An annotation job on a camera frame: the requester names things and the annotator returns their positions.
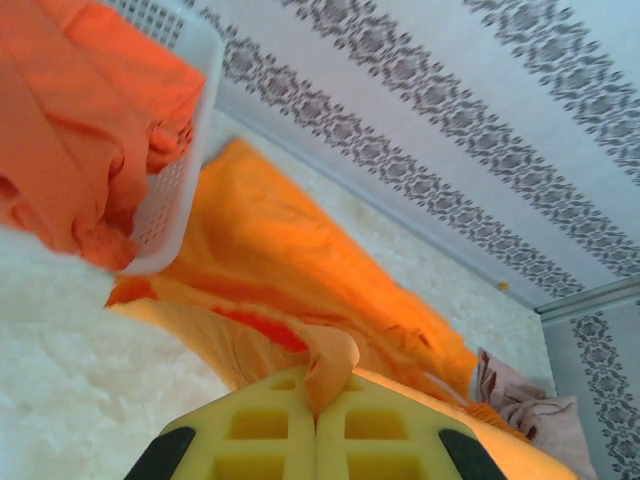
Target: pink cloth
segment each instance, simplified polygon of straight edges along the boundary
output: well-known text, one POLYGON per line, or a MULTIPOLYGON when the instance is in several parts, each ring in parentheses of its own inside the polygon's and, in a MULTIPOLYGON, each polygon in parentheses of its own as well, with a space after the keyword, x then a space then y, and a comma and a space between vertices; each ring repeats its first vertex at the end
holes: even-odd
POLYGON ((576 397, 547 397, 510 366, 480 351, 477 400, 491 405, 532 444, 571 468, 582 480, 597 480, 578 418, 576 397))

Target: white shaggy carpet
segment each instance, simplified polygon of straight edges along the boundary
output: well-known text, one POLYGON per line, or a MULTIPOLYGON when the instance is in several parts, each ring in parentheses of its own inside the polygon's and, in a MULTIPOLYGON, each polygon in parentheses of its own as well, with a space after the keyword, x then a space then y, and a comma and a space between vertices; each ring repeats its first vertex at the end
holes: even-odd
POLYGON ((226 393, 166 332, 104 311, 111 279, 0 230, 0 479, 123 479, 226 393))

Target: white plastic basket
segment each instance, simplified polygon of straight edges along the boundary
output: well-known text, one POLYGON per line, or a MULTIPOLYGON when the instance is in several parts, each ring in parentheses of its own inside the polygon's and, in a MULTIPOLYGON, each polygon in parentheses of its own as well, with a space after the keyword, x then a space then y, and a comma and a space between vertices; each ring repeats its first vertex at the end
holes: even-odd
POLYGON ((105 0, 145 34, 207 77, 194 116, 187 156, 149 177, 150 189, 134 219, 136 259, 122 273, 155 273, 178 255, 193 203, 198 173, 205 160, 207 133, 220 81, 224 43, 209 24, 179 3, 167 0, 105 0))

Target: wallpaper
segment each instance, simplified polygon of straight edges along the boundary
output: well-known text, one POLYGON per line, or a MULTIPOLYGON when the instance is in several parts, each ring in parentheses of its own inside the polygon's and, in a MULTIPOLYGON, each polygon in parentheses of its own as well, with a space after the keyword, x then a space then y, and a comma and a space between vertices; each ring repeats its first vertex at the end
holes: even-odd
POLYGON ((598 477, 640 478, 640 299, 545 326, 560 395, 577 395, 598 477))
POLYGON ((637 2, 184 3, 218 107, 524 305, 640 274, 637 2))

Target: orange cloth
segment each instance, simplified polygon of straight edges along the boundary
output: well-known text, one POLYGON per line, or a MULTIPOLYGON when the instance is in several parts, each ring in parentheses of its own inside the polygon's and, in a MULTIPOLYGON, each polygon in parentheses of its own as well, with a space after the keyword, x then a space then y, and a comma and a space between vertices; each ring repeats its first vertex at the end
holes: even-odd
MULTIPOLYGON (((145 294, 142 284, 138 286, 140 296, 150 293, 147 291, 145 294)), ((193 305, 151 298, 128 303, 124 298, 119 300, 125 303, 113 305, 114 311, 171 332, 198 354, 231 390, 240 389, 293 366, 309 365, 305 388, 309 406, 316 414, 322 412, 343 390, 356 365, 376 372, 388 370, 377 355, 360 358, 356 342, 345 332, 332 327, 306 325, 295 317, 270 311, 265 307, 236 305, 234 318, 231 319, 193 305), (284 338, 284 343, 287 343, 292 337, 287 339, 279 332, 269 330, 268 326, 265 329, 264 322, 267 322, 267 318, 289 329, 289 333, 303 348, 297 348, 299 344, 293 346, 293 349, 291 345, 282 345, 278 340, 284 338), (257 325, 256 319, 262 319, 263 323, 257 325), (278 338, 269 338, 274 334, 278 338)), ((464 409, 483 423, 527 442, 524 435, 510 428, 490 406, 460 402, 437 385, 431 385, 429 391, 435 398, 464 409)))
POLYGON ((36 0, 0 2, 0 223, 120 270, 136 253, 127 235, 147 163, 157 171, 184 153, 204 79, 100 3, 43 4, 67 23, 36 0))
POLYGON ((119 282, 110 304, 151 297, 225 316, 253 305, 338 328, 361 361, 427 393, 439 389, 424 371, 466 396, 478 361, 440 315, 242 140, 201 173, 178 258, 159 274, 119 282))

